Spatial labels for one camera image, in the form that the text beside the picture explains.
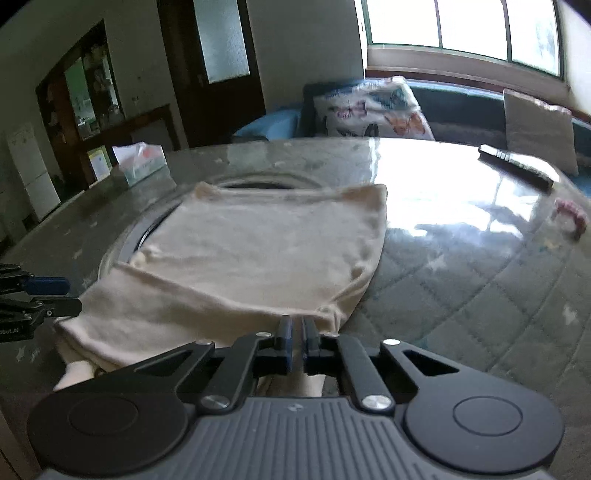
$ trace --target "round table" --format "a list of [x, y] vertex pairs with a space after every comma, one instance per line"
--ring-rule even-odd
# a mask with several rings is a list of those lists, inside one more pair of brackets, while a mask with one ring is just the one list
[[[478, 160], [465, 145], [399, 139], [252, 142], [167, 154], [128, 190], [100, 182], [45, 220], [3, 262], [63, 275], [80, 294], [142, 213], [198, 181], [294, 173], [339, 187], [383, 183], [388, 230], [374, 279], [343, 331], [362, 343], [413, 343], [548, 395], [567, 425], [552, 473], [581, 478], [591, 460], [591, 236], [574, 242], [551, 214], [557, 198], [588, 200], [551, 167], [551, 195]], [[48, 325], [0, 347], [2, 409], [22, 438], [24, 414], [63, 364]], [[328, 384], [327, 393], [333, 385]]]

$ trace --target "window sill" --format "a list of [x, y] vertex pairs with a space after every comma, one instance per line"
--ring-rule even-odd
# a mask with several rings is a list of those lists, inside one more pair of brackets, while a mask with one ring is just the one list
[[439, 77], [440, 82], [500, 92], [510, 88], [559, 105], [570, 103], [566, 82], [506, 61], [438, 48], [369, 46], [367, 75], [386, 76], [384, 73], [393, 72], [424, 80], [428, 80], [425, 76], [431, 76], [431, 80]]

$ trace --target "white fabric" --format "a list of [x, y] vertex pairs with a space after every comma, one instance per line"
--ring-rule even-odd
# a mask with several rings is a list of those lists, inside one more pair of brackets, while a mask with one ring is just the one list
[[330, 137], [390, 137], [433, 140], [404, 77], [335, 90], [314, 98], [317, 121]]
[[[56, 323], [69, 367], [56, 388], [198, 339], [229, 346], [275, 330], [284, 314], [335, 332], [365, 292], [386, 228], [383, 185], [343, 190], [233, 190], [199, 184], [131, 264], [81, 296]], [[274, 393], [320, 395], [323, 378], [274, 380]]]

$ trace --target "butterfly pillow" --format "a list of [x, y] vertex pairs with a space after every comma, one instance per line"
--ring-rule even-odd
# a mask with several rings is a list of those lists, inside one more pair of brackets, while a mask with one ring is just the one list
[[319, 116], [319, 132], [330, 137], [434, 139], [403, 77], [315, 97], [314, 105]]

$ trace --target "gray pillow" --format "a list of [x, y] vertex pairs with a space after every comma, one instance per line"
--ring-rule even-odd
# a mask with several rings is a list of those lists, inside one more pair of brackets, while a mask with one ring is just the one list
[[505, 120], [507, 148], [538, 157], [567, 174], [578, 175], [570, 110], [506, 90]]

